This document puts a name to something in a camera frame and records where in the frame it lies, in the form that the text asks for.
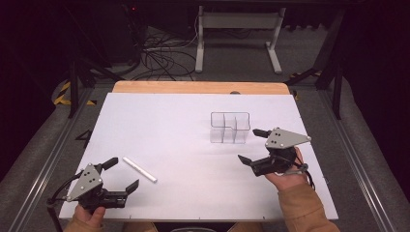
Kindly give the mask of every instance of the white stick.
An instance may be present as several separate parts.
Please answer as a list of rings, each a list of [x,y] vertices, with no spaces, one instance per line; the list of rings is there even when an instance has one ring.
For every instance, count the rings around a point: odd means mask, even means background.
[[[135,169],[137,172],[141,173],[143,176],[145,176],[146,178],[150,179],[150,181],[156,183],[157,182],[157,178],[153,177],[151,174],[149,174],[147,171],[145,171],[144,169],[142,169],[140,166],[136,165],[133,161],[131,161],[130,159],[123,157],[123,160],[129,164],[131,167],[133,167],[133,169]]]

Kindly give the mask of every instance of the hand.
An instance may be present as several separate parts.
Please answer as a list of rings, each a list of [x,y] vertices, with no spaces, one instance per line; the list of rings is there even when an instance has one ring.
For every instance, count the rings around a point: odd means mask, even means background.
[[[77,219],[95,228],[100,228],[102,226],[104,214],[104,207],[97,208],[96,211],[94,211],[94,214],[91,215],[90,212],[84,210],[79,204],[75,207],[74,212],[74,216],[77,217]]]
[[[295,161],[299,164],[302,164],[304,162],[304,159],[302,158],[301,151],[299,148],[295,147],[296,154],[299,159],[296,159]],[[298,168],[293,165],[290,170],[298,170]],[[307,183],[308,182],[308,177],[305,173],[303,174],[290,174],[290,175],[282,175],[278,176],[275,173],[269,173],[265,175],[266,179],[268,179],[270,182],[272,182],[279,191],[289,189],[291,187],[297,186],[299,184]]]

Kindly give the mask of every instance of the clear plastic container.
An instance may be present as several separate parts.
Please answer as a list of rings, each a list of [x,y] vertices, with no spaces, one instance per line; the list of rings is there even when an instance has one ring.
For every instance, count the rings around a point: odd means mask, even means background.
[[[211,143],[246,143],[249,131],[247,112],[211,113]]]

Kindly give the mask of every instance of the sleeve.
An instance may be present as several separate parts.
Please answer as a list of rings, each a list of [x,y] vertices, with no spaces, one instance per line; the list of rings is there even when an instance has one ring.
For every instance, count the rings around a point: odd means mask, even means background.
[[[278,193],[289,232],[334,232],[337,227],[326,219],[322,201],[309,184]]]
[[[95,228],[73,216],[64,232],[103,232],[103,226]]]

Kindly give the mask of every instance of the white board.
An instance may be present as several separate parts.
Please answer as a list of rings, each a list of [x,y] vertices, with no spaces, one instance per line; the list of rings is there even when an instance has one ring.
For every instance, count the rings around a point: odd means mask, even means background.
[[[282,219],[275,186],[263,176],[255,177],[238,159],[238,155],[252,160],[267,157],[266,139],[250,132],[245,144],[211,143],[212,112],[248,112],[250,130],[279,127],[307,134],[291,95],[110,93],[78,171],[89,162],[98,164],[118,157],[117,165],[102,172],[103,187],[124,190],[136,179],[140,185],[129,196],[126,208],[109,209],[104,218]],[[311,145],[298,147],[309,165],[327,218],[337,218]],[[133,160],[158,181],[150,182],[122,157]],[[65,202],[60,218],[71,218],[76,204]]]

